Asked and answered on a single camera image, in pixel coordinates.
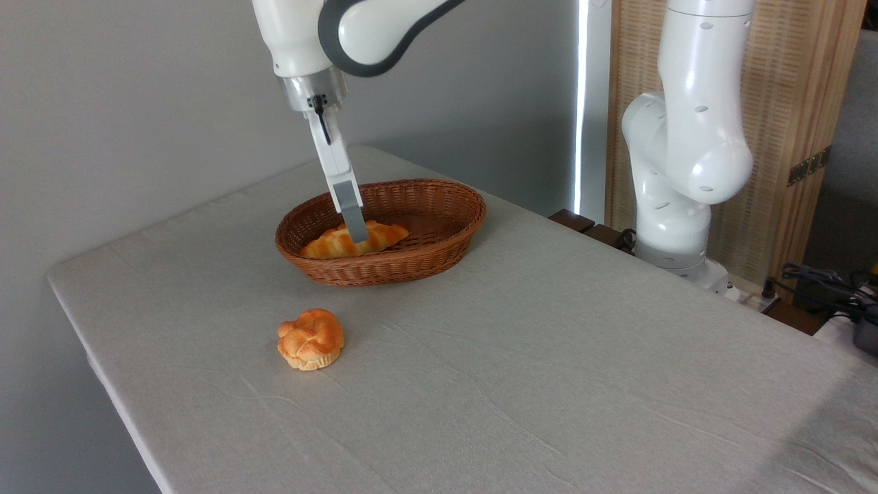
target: white tablecloth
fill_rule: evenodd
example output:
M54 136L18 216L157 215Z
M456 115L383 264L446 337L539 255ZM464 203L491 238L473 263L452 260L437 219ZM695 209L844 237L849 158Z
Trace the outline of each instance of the white tablecloth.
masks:
M435 177L354 148L361 183ZM318 285L274 230L312 163L56 266L166 492L876 492L876 369L485 194L434 277ZM277 326L336 313L303 373Z

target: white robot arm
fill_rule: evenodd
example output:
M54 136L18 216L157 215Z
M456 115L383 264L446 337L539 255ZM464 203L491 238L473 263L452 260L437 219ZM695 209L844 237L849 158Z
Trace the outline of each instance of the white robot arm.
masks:
M338 127L337 112L348 94L338 68L357 76L383 74L414 36L462 2L253 0L287 104L308 119L335 210L344 216L354 242L369 236L360 210L363 199Z
M746 184L752 155L741 120L741 65L755 0L669 0L658 51L664 93L623 116L637 196L637 256L724 293L706 259L710 206Z

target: oval basket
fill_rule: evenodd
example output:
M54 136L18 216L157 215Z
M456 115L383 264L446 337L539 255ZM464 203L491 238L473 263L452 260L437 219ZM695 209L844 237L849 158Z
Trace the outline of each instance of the oval basket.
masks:
M448 180L414 179L360 185L363 218L410 232L386 251L353 258L312 259L302 248L344 222L323 193L293 209L277 226L275 244L309 278L334 287L367 287L433 276L457 264L485 220L482 196Z

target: bread roll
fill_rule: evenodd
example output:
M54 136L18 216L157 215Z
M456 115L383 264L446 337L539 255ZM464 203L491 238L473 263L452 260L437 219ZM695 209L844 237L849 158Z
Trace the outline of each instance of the bread roll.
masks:
M335 362L344 346L344 332L332 312L311 309L277 328L277 350L290 366L311 371Z
M342 224L337 229L323 232L317 240L310 242L300 252L306 258L331 259L362 256L370 252L381 252L408 236L408 230L400 225L383 225L369 220L366 222L369 240L354 243L348 227Z

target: metal hinge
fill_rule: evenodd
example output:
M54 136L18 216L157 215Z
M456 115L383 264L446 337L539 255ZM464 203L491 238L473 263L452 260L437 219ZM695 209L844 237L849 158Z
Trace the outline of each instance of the metal hinge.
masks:
M829 162L829 151L832 146L826 146L826 149L820 151L814 156L806 159L805 161L798 163L793 166L793 168L789 169L789 178L787 178L787 187L795 185L798 182L803 181L809 175L813 175L825 167Z

